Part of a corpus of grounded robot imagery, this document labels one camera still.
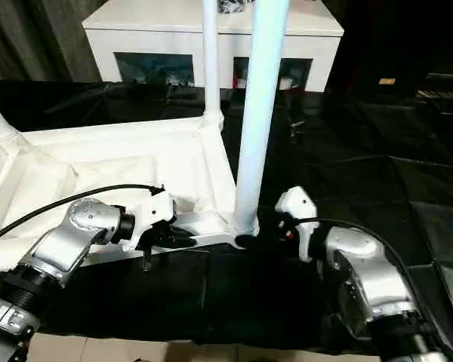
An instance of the cabinet door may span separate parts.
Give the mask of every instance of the cabinet door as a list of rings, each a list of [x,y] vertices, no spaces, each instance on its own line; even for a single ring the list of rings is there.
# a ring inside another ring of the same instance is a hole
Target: cabinet door
[[[104,81],[205,86],[202,34],[86,29]]]
[[[286,36],[279,88],[323,92],[339,41],[337,37]],[[251,35],[220,35],[220,87],[245,86],[250,51]]]

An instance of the tiled floor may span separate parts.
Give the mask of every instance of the tiled floor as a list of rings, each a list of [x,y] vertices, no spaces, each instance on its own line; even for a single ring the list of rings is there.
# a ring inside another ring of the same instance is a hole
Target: tiled floor
[[[378,362],[376,357],[332,357],[243,345],[138,342],[37,334],[29,362]]]

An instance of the white cabinet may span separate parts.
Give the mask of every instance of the white cabinet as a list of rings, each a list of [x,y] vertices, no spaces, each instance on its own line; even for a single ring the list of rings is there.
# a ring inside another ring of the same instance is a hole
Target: white cabinet
[[[83,22],[102,79],[204,87],[201,6],[109,0]],[[253,7],[218,15],[222,88],[245,86]],[[279,86],[324,91],[342,34],[320,0],[291,0]]]

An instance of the gray curtain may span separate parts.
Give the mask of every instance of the gray curtain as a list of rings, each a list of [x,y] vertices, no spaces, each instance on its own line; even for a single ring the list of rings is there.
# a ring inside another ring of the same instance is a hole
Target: gray curtain
[[[0,79],[99,81],[82,21],[107,0],[0,0]]]

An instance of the black tablecloth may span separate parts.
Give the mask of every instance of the black tablecloth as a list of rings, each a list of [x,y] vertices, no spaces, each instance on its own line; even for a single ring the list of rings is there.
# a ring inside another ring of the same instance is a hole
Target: black tablecloth
[[[222,92],[223,140],[236,173],[245,94]],[[19,130],[198,116],[201,89],[0,82]],[[453,101],[276,98],[260,203],[303,186],[319,215],[364,224],[409,265],[453,350]],[[370,351],[326,306],[315,266],[227,246],[82,268],[42,331],[97,338],[240,342],[328,353]]]

